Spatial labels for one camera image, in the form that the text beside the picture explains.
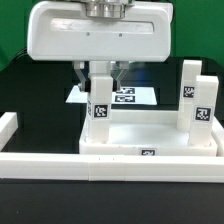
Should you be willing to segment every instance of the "green wall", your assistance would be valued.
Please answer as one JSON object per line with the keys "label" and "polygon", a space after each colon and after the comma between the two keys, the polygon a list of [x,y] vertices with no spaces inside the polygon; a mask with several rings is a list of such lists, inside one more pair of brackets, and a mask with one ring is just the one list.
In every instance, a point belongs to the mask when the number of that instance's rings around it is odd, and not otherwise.
{"label": "green wall", "polygon": [[[0,70],[26,46],[29,13],[38,0],[0,0]],[[208,57],[224,66],[224,0],[173,0],[172,55]]]}

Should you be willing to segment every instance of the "white base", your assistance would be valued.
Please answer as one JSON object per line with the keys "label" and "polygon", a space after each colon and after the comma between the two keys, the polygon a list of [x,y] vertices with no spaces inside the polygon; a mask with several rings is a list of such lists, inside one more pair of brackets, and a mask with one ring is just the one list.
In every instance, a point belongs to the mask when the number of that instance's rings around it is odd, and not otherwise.
{"label": "white base", "polygon": [[188,146],[189,133],[176,128],[177,115],[177,111],[112,110],[108,142],[87,143],[85,122],[80,154],[146,155],[149,150],[147,155],[216,156],[213,137],[208,147]]}
{"label": "white base", "polygon": [[[0,118],[0,130],[7,127],[16,130],[15,113],[6,113]],[[218,155],[223,156],[224,130],[216,119],[212,135],[218,144]],[[2,152],[0,178],[224,183],[224,158]]]}

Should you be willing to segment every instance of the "white tray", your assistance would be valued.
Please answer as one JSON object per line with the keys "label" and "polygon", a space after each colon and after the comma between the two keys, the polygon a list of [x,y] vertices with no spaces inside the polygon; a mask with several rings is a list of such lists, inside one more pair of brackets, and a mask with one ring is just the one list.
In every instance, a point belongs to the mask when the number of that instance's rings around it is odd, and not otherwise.
{"label": "white tray", "polygon": [[[219,123],[214,119],[214,126]],[[112,110],[107,143],[86,142],[86,122],[80,138],[80,154],[216,156],[217,137],[208,147],[188,146],[189,133],[179,131],[177,111]]]}

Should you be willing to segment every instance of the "black table surface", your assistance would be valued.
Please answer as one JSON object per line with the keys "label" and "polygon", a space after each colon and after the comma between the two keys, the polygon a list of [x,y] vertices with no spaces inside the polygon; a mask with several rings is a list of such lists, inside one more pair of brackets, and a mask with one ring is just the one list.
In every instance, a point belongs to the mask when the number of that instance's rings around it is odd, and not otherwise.
{"label": "black table surface", "polygon": [[[202,74],[219,78],[215,115],[224,121],[224,68],[206,58]],[[139,63],[124,86],[154,87],[158,105],[115,109],[177,110],[184,58]],[[22,57],[0,72],[0,116],[19,128],[4,152],[78,153],[84,104],[66,104],[78,83],[69,62]],[[0,180],[0,223],[224,223],[224,185],[211,183]]]}

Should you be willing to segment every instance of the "white pillar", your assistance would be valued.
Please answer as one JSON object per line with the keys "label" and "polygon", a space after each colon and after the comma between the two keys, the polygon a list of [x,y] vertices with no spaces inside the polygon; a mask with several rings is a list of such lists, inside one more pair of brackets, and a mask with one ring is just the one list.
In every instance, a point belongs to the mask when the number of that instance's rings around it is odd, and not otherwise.
{"label": "white pillar", "polygon": [[197,76],[189,145],[209,146],[218,92],[218,78]]}
{"label": "white pillar", "polygon": [[201,61],[185,60],[183,63],[177,128],[189,131],[193,108],[196,76],[201,74]]}
{"label": "white pillar", "polygon": [[91,90],[87,100],[87,136],[91,143],[107,142],[109,137],[113,79],[110,62],[91,61],[89,64]]}

